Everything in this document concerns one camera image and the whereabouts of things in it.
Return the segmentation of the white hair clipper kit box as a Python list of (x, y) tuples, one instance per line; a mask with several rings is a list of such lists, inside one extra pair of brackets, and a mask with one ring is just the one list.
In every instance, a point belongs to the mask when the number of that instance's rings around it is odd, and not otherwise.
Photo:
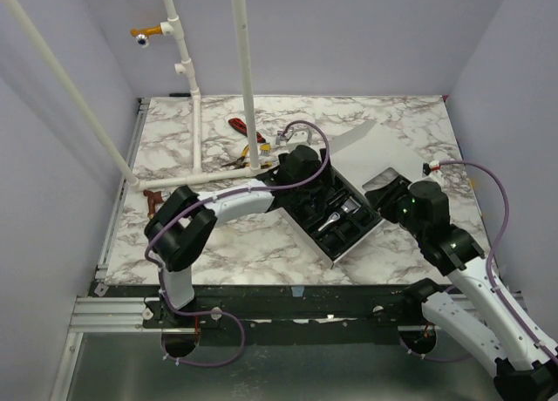
[[(382, 222), (364, 194), (388, 183), (392, 170), (409, 181), (423, 178), (425, 160), (389, 129), (366, 121), (330, 142), (330, 163), (336, 186), (329, 198), (294, 200), (279, 214), (317, 257), (329, 266), (340, 262)], [(361, 207), (324, 231), (317, 229), (347, 200)]]

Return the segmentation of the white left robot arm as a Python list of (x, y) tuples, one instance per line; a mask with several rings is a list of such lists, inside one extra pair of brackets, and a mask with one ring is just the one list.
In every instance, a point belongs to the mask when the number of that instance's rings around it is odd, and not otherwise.
[(145, 227), (145, 257), (159, 270), (163, 316), (175, 327), (193, 316), (191, 266), (200, 257), (213, 230), (250, 214), (266, 214), (295, 201), (315, 186), (330, 167), (330, 148), (319, 152), (297, 146), (280, 156), (280, 164), (239, 187), (195, 193), (176, 189)]

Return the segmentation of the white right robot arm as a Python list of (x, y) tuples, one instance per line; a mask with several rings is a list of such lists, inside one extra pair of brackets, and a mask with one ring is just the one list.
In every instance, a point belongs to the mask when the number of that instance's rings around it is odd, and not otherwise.
[(403, 318), (413, 324), (426, 320), (448, 333), (485, 368), (502, 399), (548, 400), (556, 395), (556, 341), (487, 271), (478, 242), (452, 223), (449, 199), (440, 185), (398, 176), (365, 197), (384, 220), (411, 234), (422, 256), (477, 312), (467, 313), (437, 283), (424, 279), (406, 289)]

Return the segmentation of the red black utility knife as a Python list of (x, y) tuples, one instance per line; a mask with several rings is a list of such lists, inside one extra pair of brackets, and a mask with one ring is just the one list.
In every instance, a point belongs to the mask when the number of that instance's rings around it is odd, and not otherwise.
[[(248, 136), (248, 128), (247, 125), (239, 118), (232, 118), (228, 120), (228, 124), (238, 133), (242, 134), (243, 136)], [(256, 133), (256, 139), (259, 144), (264, 144), (267, 140), (259, 133)]]

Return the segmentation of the brown garden faucet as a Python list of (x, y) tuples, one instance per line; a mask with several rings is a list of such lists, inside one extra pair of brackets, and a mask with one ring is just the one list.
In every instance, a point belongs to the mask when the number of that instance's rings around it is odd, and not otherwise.
[(161, 191), (154, 192), (146, 189), (142, 192), (142, 194), (146, 198), (147, 217), (152, 219), (157, 212), (157, 207), (165, 202), (165, 198), (163, 197)]

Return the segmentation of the orange faucet on pipe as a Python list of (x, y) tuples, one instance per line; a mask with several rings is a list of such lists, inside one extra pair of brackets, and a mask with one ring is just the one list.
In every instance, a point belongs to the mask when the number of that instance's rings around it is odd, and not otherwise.
[(130, 29), (130, 35), (135, 39), (136, 43), (142, 48), (146, 48), (150, 43), (150, 37), (162, 35), (163, 30), (160, 25), (136, 29)]

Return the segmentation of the yellow handled pliers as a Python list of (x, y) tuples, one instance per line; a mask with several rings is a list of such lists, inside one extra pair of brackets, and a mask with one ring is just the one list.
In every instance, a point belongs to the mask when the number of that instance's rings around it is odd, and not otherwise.
[[(230, 161), (226, 164), (223, 164), (222, 167), (232, 167), (232, 168), (235, 168), (235, 169), (248, 167), (250, 165), (248, 152), (249, 152), (249, 145), (246, 145), (242, 149), (242, 153), (237, 159), (235, 159), (233, 161)], [(270, 153), (267, 154), (267, 155), (262, 155), (261, 151), (260, 151), (260, 156), (261, 157), (267, 157), (269, 155), (270, 155)]]

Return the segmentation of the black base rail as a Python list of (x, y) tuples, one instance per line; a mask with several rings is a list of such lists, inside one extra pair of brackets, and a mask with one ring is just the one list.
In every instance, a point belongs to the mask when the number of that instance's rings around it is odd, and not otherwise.
[(145, 300), (143, 325), (160, 330), (172, 349), (202, 346), (405, 342), (433, 350), (434, 325), (404, 285), (196, 285), (178, 313), (160, 297)]

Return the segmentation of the white PVC pipe frame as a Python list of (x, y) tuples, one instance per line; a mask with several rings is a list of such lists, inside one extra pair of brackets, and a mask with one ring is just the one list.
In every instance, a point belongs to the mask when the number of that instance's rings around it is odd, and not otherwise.
[(128, 186), (134, 191), (146, 189), (158, 189), (182, 185), (200, 185), (210, 181), (232, 180), (248, 178), (263, 172), (259, 152), (256, 144), (256, 125), (254, 93), (252, 89), (251, 62), (248, 41), (248, 18), (246, 0), (231, 0), (235, 19), (236, 43), (238, 58), (240, 59), (242, 76), (242, 98), (244, 104), (244, 116), (248, 127), (248, 145), (250, 165), (245, 168), (231, 169), (220, 172), (205, 172), (201, 164), (201, 90), (196, 80), (194, 63), (191, 59), (185, 41), (185, 32), (176, 10), (174, 0), (162, 0), (167, 13), (167, 20), (160, 23), (163, 30), (162, 36), (171, 36), (177, 45), (180, 54), (180, 62), (175, 64), (175, 72), (187, 78), (189, 93), (193, 105), (193, 170), (194, 172), (182, 177), (167, 178), (162, 180), (141, 180), (126, 163), (124, 157), (109, 138), (104, 127), (99, 122), (92, 108), (85, 101), (81, 92), (75, 86), (64, 67), (58, 61), (56, 55), (47, 44), (42, 34), (32, 22), (27, 12), (18, 0), (1, 0), (9, 13), (15, 18), (23, 33), (31, 41), (41, 58), (50, 68), (54, 77), (58, 80), (65, 92), (68, 93), (75, 106), (78, 108), (85, 122), (93, 131), (99, 143), (105, 148), (112, 161), (123, 174)]

